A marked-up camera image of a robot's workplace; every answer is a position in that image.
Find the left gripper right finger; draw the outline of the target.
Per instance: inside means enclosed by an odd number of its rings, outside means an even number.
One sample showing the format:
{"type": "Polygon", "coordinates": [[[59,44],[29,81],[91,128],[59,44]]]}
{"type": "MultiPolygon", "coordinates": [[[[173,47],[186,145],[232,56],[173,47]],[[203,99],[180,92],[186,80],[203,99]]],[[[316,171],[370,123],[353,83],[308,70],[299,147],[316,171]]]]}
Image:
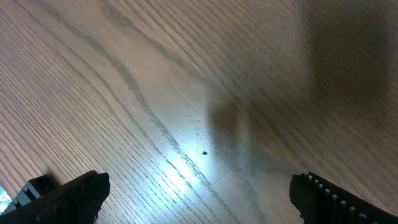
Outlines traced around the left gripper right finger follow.
{"type": "Polygon", "coordinates": [[[397,217],[313,172],[294,174],[289,197],[308,224],[397,224],[397,217]]]}

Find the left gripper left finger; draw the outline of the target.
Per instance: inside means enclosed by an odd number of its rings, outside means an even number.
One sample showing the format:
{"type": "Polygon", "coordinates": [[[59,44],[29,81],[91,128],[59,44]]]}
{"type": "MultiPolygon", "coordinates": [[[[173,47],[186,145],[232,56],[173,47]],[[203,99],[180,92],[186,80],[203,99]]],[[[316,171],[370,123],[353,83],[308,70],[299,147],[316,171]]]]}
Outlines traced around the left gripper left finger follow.
{"type": "Polygon", "coordinates": [[[108,173],[91,170],[1,215],[1,224],[92,224],[110,193],[108,173]]]}

